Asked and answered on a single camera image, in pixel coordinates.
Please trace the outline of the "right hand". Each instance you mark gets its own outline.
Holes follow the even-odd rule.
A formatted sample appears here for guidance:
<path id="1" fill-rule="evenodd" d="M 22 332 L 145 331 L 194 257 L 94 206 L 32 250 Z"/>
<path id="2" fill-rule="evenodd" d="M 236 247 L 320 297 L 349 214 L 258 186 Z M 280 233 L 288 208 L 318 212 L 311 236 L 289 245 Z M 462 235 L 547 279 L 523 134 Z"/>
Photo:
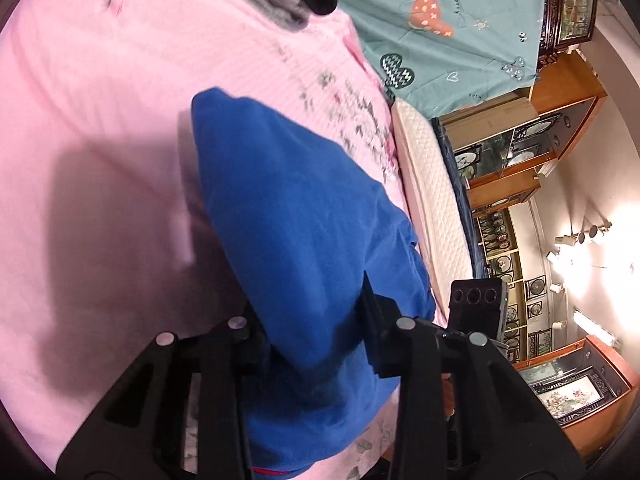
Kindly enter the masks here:
<path id="1" fill-rule="evenodd" d="M 445 419 L 448 420 L 456 411 L 456 395 L 454 383 L 450 374 L 442 374 L 442 403 L 444 404 Z"/>

